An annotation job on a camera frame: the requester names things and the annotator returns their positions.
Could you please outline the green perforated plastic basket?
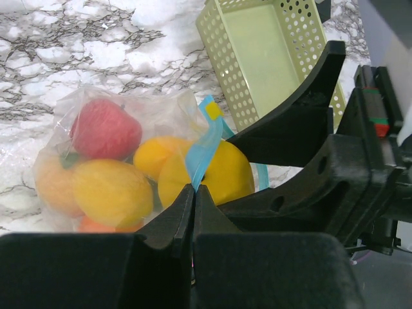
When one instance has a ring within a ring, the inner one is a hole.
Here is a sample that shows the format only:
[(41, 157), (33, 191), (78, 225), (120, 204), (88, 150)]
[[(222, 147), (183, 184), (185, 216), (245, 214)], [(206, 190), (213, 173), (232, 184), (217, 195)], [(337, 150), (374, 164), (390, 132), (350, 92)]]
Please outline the green perforated plastic basket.
[(283, 103), (343, 41), (315, 1), (206, 1), (196, 26), (238, 131)]

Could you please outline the red toy apple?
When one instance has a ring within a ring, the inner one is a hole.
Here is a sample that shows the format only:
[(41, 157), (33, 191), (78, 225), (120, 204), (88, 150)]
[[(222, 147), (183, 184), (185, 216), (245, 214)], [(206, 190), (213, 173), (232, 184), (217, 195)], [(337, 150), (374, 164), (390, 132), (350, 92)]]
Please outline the red toy apple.
[(142, 126), (113, 101), (97, 98), (83, 106), (70, 138), (75, 150), (85, 157), (123, 160), (140, 145)]

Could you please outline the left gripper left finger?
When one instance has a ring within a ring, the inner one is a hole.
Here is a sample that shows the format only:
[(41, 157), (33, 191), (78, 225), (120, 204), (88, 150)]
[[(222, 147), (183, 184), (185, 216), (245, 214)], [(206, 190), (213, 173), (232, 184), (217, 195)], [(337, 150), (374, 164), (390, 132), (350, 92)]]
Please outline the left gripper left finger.
[(1, 307), (188, 308), (194, 197), (134, 233), (2, 236)]

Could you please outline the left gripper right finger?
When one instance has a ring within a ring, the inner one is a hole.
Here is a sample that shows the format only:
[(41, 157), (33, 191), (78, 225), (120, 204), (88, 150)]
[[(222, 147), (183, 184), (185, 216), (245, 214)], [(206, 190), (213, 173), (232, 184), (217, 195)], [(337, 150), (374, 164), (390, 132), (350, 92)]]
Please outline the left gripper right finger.
[(198, 308), (363, 308), (346, 251), (332, 236), (242, 232), (196, 193), (193, 258)]

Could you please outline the yellow toy lemon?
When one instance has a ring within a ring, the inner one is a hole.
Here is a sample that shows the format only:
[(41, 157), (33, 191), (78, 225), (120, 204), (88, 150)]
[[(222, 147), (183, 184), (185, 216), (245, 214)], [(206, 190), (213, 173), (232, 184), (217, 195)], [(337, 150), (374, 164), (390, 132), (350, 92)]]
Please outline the yellow toy lemon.
[[(167, 159), (160, 172), (158, 195), (165, 209), (190, 182), (183, 159), (188, 149), (186, 146), (181, 153), (176, 153)], [(201, 184), (208, 187), (216, 205), (222, 205), (255, 192), (252, 168), (246, 156), (232, 143), (224, 140), (220, 142)]]
[(109, 159), (89, 160), (73, 172), (73, 194), (91, 220), (128, 228), (153, 211), (153, 192), (135, 166)]

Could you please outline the orange yellow toy mango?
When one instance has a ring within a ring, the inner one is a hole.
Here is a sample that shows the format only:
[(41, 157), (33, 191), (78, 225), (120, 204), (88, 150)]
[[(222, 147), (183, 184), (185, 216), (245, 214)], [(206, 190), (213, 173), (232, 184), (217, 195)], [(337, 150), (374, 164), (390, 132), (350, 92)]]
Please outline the orange yellow toy mango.
[(166, 161), (192, 142), (175, 136), (157, 136), (146, 140), (133, 156), (133, 165), (148, 178), (158, 181)]

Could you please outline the clear zip top bag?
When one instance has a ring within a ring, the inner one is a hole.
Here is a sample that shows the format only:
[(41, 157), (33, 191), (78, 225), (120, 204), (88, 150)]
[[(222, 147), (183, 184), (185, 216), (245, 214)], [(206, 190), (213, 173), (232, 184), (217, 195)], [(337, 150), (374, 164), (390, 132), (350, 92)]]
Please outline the clear zip top bag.
[[(198, 189), (202, 185), (202, 178), (220, 142), (222, 140), (229, 142), (229, 138), (234, 136), (234, 132), (227, 125), (219, 105), (212, 96), (207, 96), (201, 102), (198, 102), (194, 93), (188, 89), (168, 95), (137, 96), (120, 95), (87, 86), (79, 88), (57, 102), (54, 109), (52, 136), (45, 147), (39, 151), (39, 154), (57, 153), (59, 155), (68, 155), (69, 153), (77, 153), (83, 158), (83, 163), (89, 160), (109, 159), (91, 159), (79, 154), (70, 138), (71, 127), (83, 106), (97, 98), (106, 98), (113, 101), (139, 121), (142, 126), (140, 145), (146, 140), (157, 136), (175, 136), (190, 140), (192, 144), (183, 159), (190, 178), (188, 184), (192, 185), (194, 189)], [(117, 161), (133, 165), (135, 152), (136, 150), (127, 158)], [(267, 167), (251, 162), (249, 164), (254, 177), (255, 192), (266, 189), (268, 187)], [(141, 220), (146, 224), (164, 211), (165, 208), (162, 207), (158, 195), (158, 182), (146, 175), (144, 176), (151, 185), (154, 202), (152, 213)], [(84, 212), (83, 215), (72, 218), (51, 209), (42, 200), (41, 202), (46, 213), (46, 219), (55, 231), (78, 232), (79, 224), (82, 218), (86, 216)]]

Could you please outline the orange toy orange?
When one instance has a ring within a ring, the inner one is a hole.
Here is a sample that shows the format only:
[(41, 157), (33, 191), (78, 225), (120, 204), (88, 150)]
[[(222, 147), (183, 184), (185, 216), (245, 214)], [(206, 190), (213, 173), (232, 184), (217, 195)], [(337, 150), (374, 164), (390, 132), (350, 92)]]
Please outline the orange toy orange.
[(97, 223), (87, 216), (83, 217), (79, 227), (78, 232), (81, 233), (123, 233), (123, 232), (136, 232), (144, 226), (144, 222), (140, 221), (135, 226), (119, 228), (119, 227), (109, 227), (101, 223)]

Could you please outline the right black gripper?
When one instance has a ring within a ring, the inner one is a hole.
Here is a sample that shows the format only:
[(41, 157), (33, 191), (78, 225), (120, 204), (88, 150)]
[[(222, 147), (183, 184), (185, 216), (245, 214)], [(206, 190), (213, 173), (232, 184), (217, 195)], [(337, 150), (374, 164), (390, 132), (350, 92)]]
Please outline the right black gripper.
[(358, 66), (338, 135), (330, 135), (345, 57), (344, 42), (327, 42), (283, 103), (228, 140), (249, 162), (304, 168), (219, 209), (244, 232), (323, 232), (351, 254), (390, 256), (401, 244), (398, 221), (411, 220), (411, 149), (397, 144), (404, 119), (382, 66)]

